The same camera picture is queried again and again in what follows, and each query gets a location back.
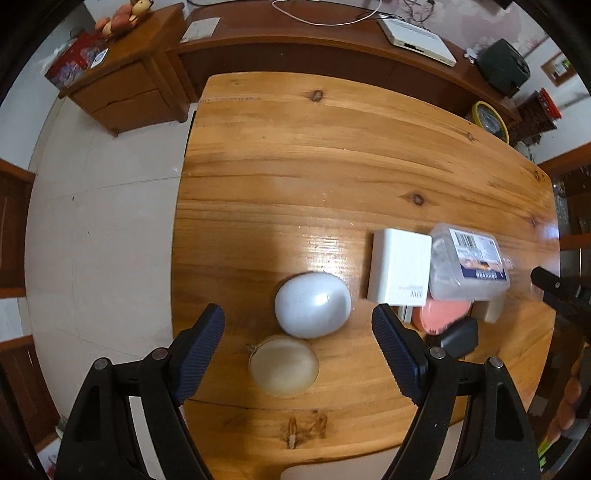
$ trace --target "paper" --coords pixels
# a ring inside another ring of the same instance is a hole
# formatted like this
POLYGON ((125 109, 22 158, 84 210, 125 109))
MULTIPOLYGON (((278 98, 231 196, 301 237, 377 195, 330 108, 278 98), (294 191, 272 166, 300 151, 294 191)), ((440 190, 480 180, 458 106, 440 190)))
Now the paper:
POLYGON ((101 63, 103 63, 103 60, 105 59, 105 57, 107 56, 107 52, 109 51, 108 48, 104 49, 103 51, 99 52, 99 54, 95 57, 95 59, 92 61, 92 65, 90 66, 91 69, 93 69, 94 67, 96 67, 97 65, 100 65, 101 63))
POLYGON ((181 43, 190 40, 199 40, 200 38, 207 38, 213 35, 213 31, 217 27, 220 17, 204 18, 203 20, 196 20, 192 22, 185 35, 181 39, 181 43))

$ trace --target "white power adapter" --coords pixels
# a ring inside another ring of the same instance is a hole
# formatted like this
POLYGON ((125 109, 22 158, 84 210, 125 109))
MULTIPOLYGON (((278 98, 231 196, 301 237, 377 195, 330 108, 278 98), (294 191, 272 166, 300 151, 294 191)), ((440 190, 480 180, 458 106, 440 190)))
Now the white power adapter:
POLYGON ((431 237, 386 228, 374 232, 368 300, 422 307, 427 301, 431 237))

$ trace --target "white egg-shaped object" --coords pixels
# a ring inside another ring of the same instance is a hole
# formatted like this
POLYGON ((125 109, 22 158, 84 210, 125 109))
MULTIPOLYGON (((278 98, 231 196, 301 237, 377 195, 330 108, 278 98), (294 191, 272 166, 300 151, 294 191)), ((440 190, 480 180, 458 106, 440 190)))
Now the white egg-shaped object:
POLYGON ((305 341, 273 335, 255 347, 248 368, 255 383, 267 393, 294 397, 311 387, 320 363, 305 341))
POLYGON ((351 313, 351 294, 339 277, 324 272, 298 275, 275 296, 275 316, 286 333, 318 338, 341 328, 351 313))

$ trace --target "wooden cabinet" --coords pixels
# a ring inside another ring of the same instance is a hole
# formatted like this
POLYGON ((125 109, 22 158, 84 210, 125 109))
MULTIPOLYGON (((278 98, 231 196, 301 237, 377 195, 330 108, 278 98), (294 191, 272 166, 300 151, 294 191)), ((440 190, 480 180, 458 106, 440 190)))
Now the wooden cabinet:
POLYGON ((134 128, 184 122, 189 97, 166 48, 186 30, 182 4, 150 13, 128 35, 112 42, 105 60, 60 92, 114 135, 134 128))

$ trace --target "white cable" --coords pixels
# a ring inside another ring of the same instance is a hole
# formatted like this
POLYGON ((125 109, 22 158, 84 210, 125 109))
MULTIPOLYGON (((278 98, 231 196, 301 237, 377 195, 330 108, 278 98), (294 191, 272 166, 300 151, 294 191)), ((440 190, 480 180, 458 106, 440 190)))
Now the white cable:
POLYGON ((352 22, 347 22, 347 23, 314 23, 314 22, 308 22, 307 20, 304 20, 303 18, 298 18, 295 15, 292 15, 291 13, 288 13, 285 10, 283 10, 282 8, 279 8, 278 6, 276 6, 277 2, 289 2, 289 1, 290 0, 273 0, 271 2, 271 5, 273 6, 273 8, 279 10, 279 12, 281 12, 282 14, 285 14, 288 17, 291 17, 294 20, 297 20, 299 22, 304 22, 304 23, 307 23, 308 25, 314 25, 315 27, 342 27, 343 25, 353 25, 354 23, 361 22, 362 20, 367 20, 373 14, 377 13, 379 8, 382 6, 382 0, 379 0, 378 7, 373 12, 371 12, 369 15, 366 15, 363 18, 360 18, 358 20, 354 20, 352 22))

